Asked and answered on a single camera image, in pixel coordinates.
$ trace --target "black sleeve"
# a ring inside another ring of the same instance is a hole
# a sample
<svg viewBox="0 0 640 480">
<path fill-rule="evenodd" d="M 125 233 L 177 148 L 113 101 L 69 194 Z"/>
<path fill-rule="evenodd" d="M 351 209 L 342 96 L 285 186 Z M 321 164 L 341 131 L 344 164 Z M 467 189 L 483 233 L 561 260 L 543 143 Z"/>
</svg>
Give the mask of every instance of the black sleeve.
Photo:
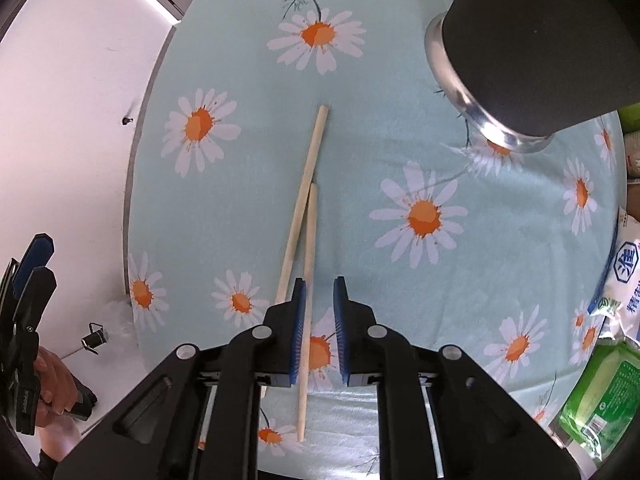
<svg viewBox="0 0 640 480">
<path fill-rule="evenodd" d="M 47 480 L 0 416 L 0 480 Z"/>
<path fill-rule="evenodd" d="M 53 460 L 43 450 L 40 450 L 40 462 L 38 462 L 38 469 L 48 480 L 53 480 L 53 473 L 56 472 L 58 462 Z"/>
</svg>

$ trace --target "barcode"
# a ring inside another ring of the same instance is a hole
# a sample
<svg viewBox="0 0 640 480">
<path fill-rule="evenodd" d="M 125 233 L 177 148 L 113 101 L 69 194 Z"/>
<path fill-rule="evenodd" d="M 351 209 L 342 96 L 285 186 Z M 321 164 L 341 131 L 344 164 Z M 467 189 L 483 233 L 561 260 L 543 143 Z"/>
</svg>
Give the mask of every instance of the barcode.
<svg viewBox="0 0 640 480">
<path fill-rule="evenodd" d="M 597 415 L 593 415 L 591 420 L 587 423 L 589 429 L 596 435 L 600 434 L 606 425 L 607 421 Z"/>
</svg>

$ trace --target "orange flower center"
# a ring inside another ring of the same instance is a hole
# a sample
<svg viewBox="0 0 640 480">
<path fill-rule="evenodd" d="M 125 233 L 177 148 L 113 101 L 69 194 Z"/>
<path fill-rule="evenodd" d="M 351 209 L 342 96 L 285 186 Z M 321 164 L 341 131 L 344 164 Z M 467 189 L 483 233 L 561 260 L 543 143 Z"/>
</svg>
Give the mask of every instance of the orange flower center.
<svg viewBox="0 0 640 480">
<path fill-rule="evenodd" d="M 406 219 L 415 235 L 424 238 L 440 228 L 440 210 L 431 200 L 419 200 L 412 205 Z"/>
<path fill-rule="evenodd" d="M 231 297 L 231 306 L 241 314 L 248 314 L 251 310 L 251 300 L 242 292 L 236 292 Z"/>
<path fill-rule="evenodd" d="M 592 326 L 587 330 L 582 340 L 582 351 L 586 352 L 596 339 L 596 327 Z"/>
<path fill-rule="evenodd" d="M 578 207 L 584 207 L 589 199 L 589 191 L 584 180 L 579 178 L 575 182 L 575 200 L 578 203 Z"/>
<path fill-rule="evenodd" d="M 511 153 L 511 150 L 507 150 L 506 148 L 503 148 L 502 146 L 499 146 L 498 144 L 496 144 L 495 142 L 491 142 L 489 139 L 487 139 L 486 143 L 489 145 L 489 147 L 494 150 L 495 153 L 497 153 L 498 155 L 501 156 L 509 156 L 509 154 Z"/>
<path fill-rule="evenodd" d="M 516 362 L 527 348 L 529 348 L 529 337 L 525 334 L 519 335 L 507 347 L 507 361 L 511 363 Z"/>
<path fill-rule="evenodd" d="M 604 138 L 604 145 L 609 151 L 611 151 L 611 138 L 609 137 L 609 132 L 607 130 L 603 130 L 602 137 Z"/>
<path fill-rule="evenodd" d="M 151 289 L 144 280 L 136 280 L 131 283 L 131 295 L 142 308 L 149 308 L 154 298 Z"/>
<path fill-rule="evenodd" d="M 193 142 L 199 142 L 209 133 L 214 122 L 216 122 L 215 118 L 211 117 L 209 112 L 200 107 L 187 119 L 187 124 L 184 127 L 184 135 Z"/>
<path fill-rule="evenodd" d="M 335 30 L 327 23 L 315 22 L 300 32 L 300 37 L 308 46 L 325 46 L 335 38 Z"/>
<path fill-rule="evenodd" d="M 309 369 L 319 370 L 331 363 L 329 343 L 322 337 L 311 336 L 309 345 Z"/>
<path fill-rule="evenodd" d="M 282 436 L 271 428 L 262 428 L 258 431 L 258 437 L 267 444 L 279 444 L 282 442 Z"/>
</svg>

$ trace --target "silver metal base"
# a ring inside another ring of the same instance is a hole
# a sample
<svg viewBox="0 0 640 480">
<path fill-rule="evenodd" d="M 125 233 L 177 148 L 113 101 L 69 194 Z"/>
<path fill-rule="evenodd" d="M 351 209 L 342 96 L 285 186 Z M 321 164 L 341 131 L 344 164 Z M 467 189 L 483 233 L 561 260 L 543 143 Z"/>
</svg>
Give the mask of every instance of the silver metal base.
<svg viewBox="0 0 640 480">
<path fill-rule="evenodd" d="M 424 36 L 424 49 L 436 81 L 456 109 L 488 140 L 512 152 L 534 153 L 545 148 L 553 137 L 534 137 L 511 130 L 487 112 L 471 95 L 454 70 L 442 40 L 444 14 L 436 16 Z"/>
</svg>

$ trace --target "silver screw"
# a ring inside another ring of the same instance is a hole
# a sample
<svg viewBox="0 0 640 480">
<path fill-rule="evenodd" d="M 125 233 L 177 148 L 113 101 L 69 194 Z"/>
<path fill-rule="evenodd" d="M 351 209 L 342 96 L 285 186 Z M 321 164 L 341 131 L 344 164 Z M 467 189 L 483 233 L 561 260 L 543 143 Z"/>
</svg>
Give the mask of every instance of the silver screw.
<svg viewBox="0 0 640 480">
<path fill-rule="evenodd" d="M 457 361 L 462 357 L 462 350 L 457 346 L 448 345 L 442 349 L 442 355 L 449 361 Z"/>
<path fill-rule="evenodd" d="M 271 328 L 266 325 L 258 325 L 251 330 L 251 335 L 256 339 L 267 339 L 268 337 L 271 337 L 272 333 Z"/>
<path fill-rule="evenodd" d="M 367 328 L 367 334 L 373 339 L 382 339 L 386 336 L 386 328 L 382 325 L 371 325 Z"/>
<path fill-rule="evenodd" d="M 182 345 L 175 351 L 178 359 L 187 360 L 196 355 L 196 347 L 193 345 Z"/>
</svg>

